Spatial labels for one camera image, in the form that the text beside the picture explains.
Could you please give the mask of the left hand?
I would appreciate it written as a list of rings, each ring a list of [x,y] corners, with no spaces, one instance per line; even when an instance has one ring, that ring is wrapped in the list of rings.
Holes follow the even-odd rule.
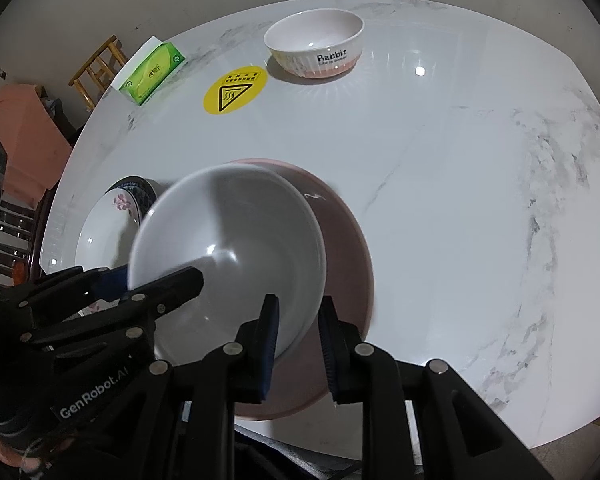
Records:
[[[38,457],[24,457],[13,450],[0,439],[0,462],[7,466],[17,467],[27,474],[35,472],[42,466],[42,460]]]

